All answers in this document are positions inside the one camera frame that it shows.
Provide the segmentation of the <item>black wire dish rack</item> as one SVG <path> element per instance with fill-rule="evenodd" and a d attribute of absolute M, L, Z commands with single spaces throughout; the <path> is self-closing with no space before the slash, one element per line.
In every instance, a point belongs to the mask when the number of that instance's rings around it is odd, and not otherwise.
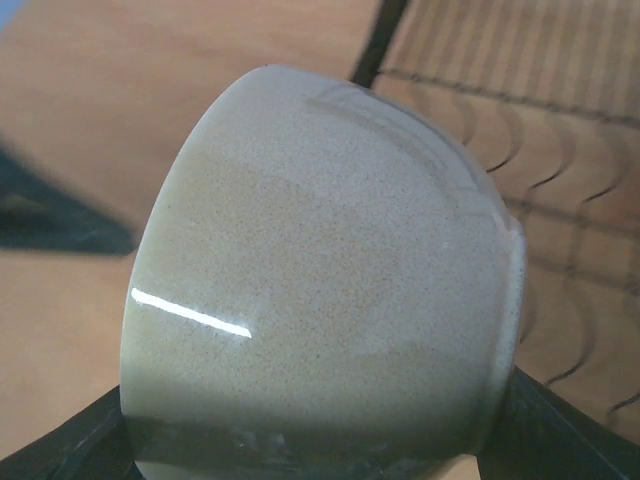
<path fill-rule="evenodd" d="M 637 419 L 638 3 L 381 1 L 351 78 L 450 131 L 521 222 L 521 365 Z"/>

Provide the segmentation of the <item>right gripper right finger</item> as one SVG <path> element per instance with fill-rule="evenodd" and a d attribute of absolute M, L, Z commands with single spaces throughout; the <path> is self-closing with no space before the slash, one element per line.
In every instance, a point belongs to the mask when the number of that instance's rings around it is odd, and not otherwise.
<path fill-rule="evenodd" d="M 515 368 L 491 435 L 476 454 L 482 480 L 626 480 L 639 445 Z"/>

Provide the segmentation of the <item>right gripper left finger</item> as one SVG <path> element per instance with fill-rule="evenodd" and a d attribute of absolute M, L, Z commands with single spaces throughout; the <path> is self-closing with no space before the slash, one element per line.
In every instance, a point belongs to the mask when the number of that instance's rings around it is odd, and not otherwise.
<path fill-rule="evenodd" d="M 3 479 L 138 479 L 120 407 L 109 392 L 62 425 L 1 460 Z"/>

